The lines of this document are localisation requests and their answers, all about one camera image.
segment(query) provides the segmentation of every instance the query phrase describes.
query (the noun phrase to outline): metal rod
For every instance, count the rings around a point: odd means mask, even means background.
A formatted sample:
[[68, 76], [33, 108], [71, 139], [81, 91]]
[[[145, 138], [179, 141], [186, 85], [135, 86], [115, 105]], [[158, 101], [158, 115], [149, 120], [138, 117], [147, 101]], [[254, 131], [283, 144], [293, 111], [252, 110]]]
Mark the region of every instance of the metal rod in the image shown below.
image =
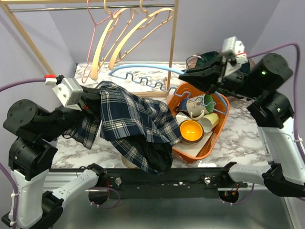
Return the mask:
[[[122, 9], [122, 8], [139, 8], [139, 5], [129, 5], [129, 6], [107, 6], [109, 9]], [[151, 4], [143, 5], [145, 8], [163, 8], [163, 7], [175, 7], [174, 4]], [[33, 8], [33, 9], [11, 9], [11, 13], [20, 12], [43, 12], [43, 11], [64, 11], [64, 10], [86, 10], [87, 7], [55, 7], [55, 8]], [[90, 6], [90, 10], [104, 9], [103, 6]]]

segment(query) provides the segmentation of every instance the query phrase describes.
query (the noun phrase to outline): clothes hanger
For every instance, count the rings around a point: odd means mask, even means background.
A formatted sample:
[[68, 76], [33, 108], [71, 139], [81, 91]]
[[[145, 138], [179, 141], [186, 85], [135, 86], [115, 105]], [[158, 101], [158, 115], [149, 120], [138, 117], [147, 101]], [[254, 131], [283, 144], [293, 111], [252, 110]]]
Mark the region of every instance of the clothes hanger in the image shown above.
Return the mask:
[[[159, 27], [161, 27], [162, 25], [164, 25], [165, 23], [167, 23], [170, 19], [173, 18], [173, 15], [171, 15], [171, 13], [174, 11], [171, 8], [162, 8], [159, 9], [151, 14], [148, 15], [148, 11], [143, 9], [142, 6], [142, 2], [143, 0], [140, 0], [140, 9], [142, 12], [146, 13], [146, 18], [144, 18], [142, 21], [140, 21], [135, 27], [133, 27], [132, 30], [129, 31], [129, 33], [121, 40], [121, 42], [119, 43], [119, 45], [116, 47], [116, 49], [114, 50], [112, 57], [109, 61], [109, 69], [112, 70], [114, 65], [121, 61], [125, 56], [127, 56], [132, 50], [134, 50], [140, 43], [142, 43], [149, 35], [151, 35], [156, 29], [158, 29]], [[144, 27], [148, 26], [157, 16], [159, 13], [164, 12], [164, 11], [168, 11], [168, 17], [165, 21], [162, 21], [161, 24], [159, 24], [158, 26], [156, 26], [154, 29], [152, 29], [148, 34], [146, 34], [138, 43], [136, 43], [131, 49], [129, 49], [128, 51], [125, 51], [125, 54], [122, 56], [121, 55], [121, 50], [122, 47], [124, 46], [124, 44], [128, 41], [128, 39], [131, 37], [131, 35], [136, 32], [137, 30], [143, 29]]]
[[[92, 44], [93, 44], [93, 40], [94, 40], [94, 36], [95, 36], [95, 32], [96, 32], [96, 27], [97, 27], [98, 25], [102, 24], [103, 22], [105, 22], [106, 20], [108, 20], [108, 19], [111, 17], [111, 15], [109, 15], [109, 16], [106, 17], [104, 20], [102, 20], [102, 21], [100, 21], [99, 23], [97, 23], [97, 22], [95, 21], [93, 15], [92, 15], [90, 9], [89, 9], [89, 0], [87, 0], [87, 11], [88, 11], [88, 13], [89, 13], [89, 15], [90, 15], [90, 17], [91, 17], [91, 20], [92, 20], [92, 22], [93, 22], [93, 24], [94, 24], [94, 30], [93, 30], [93, 34], [92, 34], [92, 38], [91, 38], [91, 43], [90, 43], [90, 47], [89, 47], [89, 51], [88, 51], [88, 55], [87, 55], [87, 65], [86, 65], [85, 69], [83, 70], [83, 73], [82, 73], [82, 76], [81, 76], [81, 82], [82, 82], [82, 83], [86, 83], [87, 80], [88, 80], [88, 78], [89, 78], [89, 76], [90, 76], [90, 74], [91, 74], [91, 70], [90, 70], [89, 73], [88, 73], [88, 74], [86, 75], [86, 77], [85, 77], [86, 70], [87, 70], [87, 68], [88, 68], [88, 66], [89, 66], [89, 58], [90, 58], [91, 49], [92, 49]], [[107, 39], [106, 39], [106, 41], [105, 41], [103, 47], [106, 45], [108, 39], [110, 38], [110, 36], [111, 36], [111, 34], [112, 34], [112, 31], [109, 32], [108, 37], [107, 37]]]
[[124, 28], [124, 30], [121, 32], [120, 36], [118, 37], [118, 39], [115, 41], [115, 43], [112, 45], [112, 47], [110, 48], [110, 50], [108, 51], [108, 53], [106, 54], [106, 56], [104, 58], [102, 58], [102, 63], [100, 63], [100, 55], [101, 52], [104, 48], [103, 44], [104, 44], [104, 40], [106, 38], [106, 35], [110, 32], [112, 32], [112, 30], [117, 26], [119, 19], [121, 17], [121, 14], [125, 11], [128, 10], [127, 8], [121, 9], [119, 10], [116, 14], [113, 14], [111, 11], [107, 10], [107, 0], [104, 0], [104, 10], [107, 14], [109, 14], [111, 16], [111, 20], [108, 22], [100, 40], [99, 43], [97, 45], [94, 57], [93, 57], [93, 62], [92, 62], [92, 67], [91, 67], [91, 79], [93, 80], [97, 80], [97, 76], [98, 76], [98, 71], [100, 70], [100, 68], [102, 67], [102, 64], [104, 63], [104, 61], [106, 60], [106, 58], [108, 57], [109, 53], [111, 52], [111, 50], [114, 48], [114, 46], [116, 45], [116, 43], [119, 41], [120, 37], [122, 36], [122, 34], [124, 33], [124, 31], [127, 29], [127, 27], [129, 26], [130, 22], [133, 20], [134, 15], [138, 14], [138, 11], [135, 8], [131, 8], [130, 10], [130, 20], [127, 21], [127, 25]]

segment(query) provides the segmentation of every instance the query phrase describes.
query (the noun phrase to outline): wooden rack pole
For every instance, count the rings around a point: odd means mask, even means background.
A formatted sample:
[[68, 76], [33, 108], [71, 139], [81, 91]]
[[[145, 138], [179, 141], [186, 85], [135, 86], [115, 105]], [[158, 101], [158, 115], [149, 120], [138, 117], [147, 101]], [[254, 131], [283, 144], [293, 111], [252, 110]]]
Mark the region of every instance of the wooden rack pole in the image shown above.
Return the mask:
[[23, 39], [28, 44], [28, 46], [32, 49], [32, 51], [36, 55], [36, 57], [40, 60], [43, 67], [47, 70], [47, 73], [54, 75], [55, 72], [53, 71], [51, 66], [49, 66], [48, 62], [43, 57], [42, 53], [39, 51], [39, 49], [37, 48], [37, 46], [35, 45], [33, 40], [30, 38], [30, 36], [28, 35], [28, 33], [26, 32], [26, 30], [24, 29], [24, 27], [22, 26], [22, 24], [18, 20], [18, 18], [13, 13], [10, 12], [9, 6], [2, 4], [2, 1], [0, 1], [0, 7], [4, 11], [6, 16], [9, 18], [11, 23], [15, 26], [15, 28], [20, 33], [20, 35], [23, 37]]
[[[170, 60], [169, 60], [169, 64], [168, 64], [168, 66], [170, 68], [173, 65], [173, 50], [174, 50], [174, 46], [175, 46], [175, 37], [176, 37], [178, 10], [179, 10], [179, 0], [175, 0], [175, 10], [174, 10], [174, 13], [173, 13], [173, 30], [172, 30]], [[172, 75], [172, 72], [168, 72], [168, 75], [167, 75], [167, 87], [166, 87], [167, 90], [169, 90], [170, 86], [171, 86], [171, 75]]]

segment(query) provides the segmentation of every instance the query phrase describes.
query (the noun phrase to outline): plaid shirt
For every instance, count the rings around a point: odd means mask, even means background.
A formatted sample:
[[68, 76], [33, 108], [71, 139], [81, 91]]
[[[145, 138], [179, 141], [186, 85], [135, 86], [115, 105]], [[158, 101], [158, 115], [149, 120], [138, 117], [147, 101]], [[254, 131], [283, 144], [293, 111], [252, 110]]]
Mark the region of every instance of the plaid shirt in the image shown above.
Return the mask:
[[[143, 135], [147, 142], [169, 143], [171, 146], [180, 142], [180, 129], [168, 106], [158, 100], [139, 98], [109, 81], [102, 82], [100, 89], [101, 137], [110, 141], [137, 167], [149, 173], [161, 174], [148, 165], [146, 158], [126, 137]], [[99, 126], [100, 123], [85, 118], [81, 126], [65, 134], [91, 149]]]

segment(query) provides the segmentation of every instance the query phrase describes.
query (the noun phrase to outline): yellow bowl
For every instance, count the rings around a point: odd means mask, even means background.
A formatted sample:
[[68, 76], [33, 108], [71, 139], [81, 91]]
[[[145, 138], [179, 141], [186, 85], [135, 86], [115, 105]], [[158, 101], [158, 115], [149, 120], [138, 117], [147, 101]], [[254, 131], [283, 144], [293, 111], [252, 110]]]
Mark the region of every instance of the yellow bowl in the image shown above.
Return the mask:
[[202, 126], [194, 120], [185, 120], [181, 122], [180, 132], [183, 141], [187, 143], [197, 143], [204, 135]]

